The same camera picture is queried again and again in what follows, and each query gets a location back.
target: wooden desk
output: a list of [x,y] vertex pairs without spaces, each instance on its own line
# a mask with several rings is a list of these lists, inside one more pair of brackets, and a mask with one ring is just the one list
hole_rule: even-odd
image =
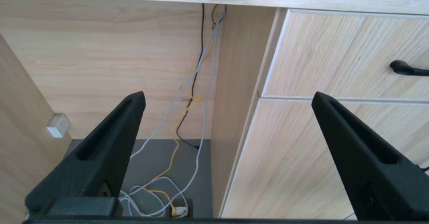
[[[138,138],[150,135],[198,60],[199,3],[206,19],[214,3],[228,5],[205,135],[216,217],[353,213],[310,108],[316,91],[414,163],[429,158],[429,78],[388,68],[392,60],[429,68],[429,0],[0,0],[2,217],[21,221],[25,195],[70,140],[129,93],[145,92]],[[204,38],[211,27],[206,20]],[[186,103],[156,138],[171,137]],[[190,112],[184,137],[200,137],[202,111]],[[46,131],[55,112],[71,121],[64,139]]]

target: dark floor under desk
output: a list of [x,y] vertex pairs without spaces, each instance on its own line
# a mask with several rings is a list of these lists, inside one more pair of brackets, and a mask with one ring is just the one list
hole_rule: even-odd
[[[76,147],[82,140],[73,140],[69,151]],[[135,142],[133,152],[137,151],[145,140],[138,139]],[[188,140],[192,145],[199,145],[199,139]],[[170,164],[170,158],[173,154],[176,144],[172,139],[154,139],[146,144],[145,149],[132,158],[129,162],[127,173],[123,181],[122,190],[129,192],[135,185],[142,185],[149,182],[153,177],[163,172]],[[191,179],[195,171],[197,149],[180,142],[180,147],[174,158],[172,168],[165,174],[171,178],[174,183],[182,190]],[[210,140],[206,139],[201,149],[198,173],[189,188],[184,192],[187,199],[193,202],[194,218],[212,217],[212,185],[210,172]],[[150,190],[163,190],[173,197],[177,190],[167,180],[149,185]],[[166,204],[167,198],[163,194],[157,195]],[[144,213],[153,213],[161,209],[161,205],[155,197],[145,191],[139,191],[133,195],[133,199],[140,210]],[[129,216],[127,201],[121,201],[123,205],[123,215]]]

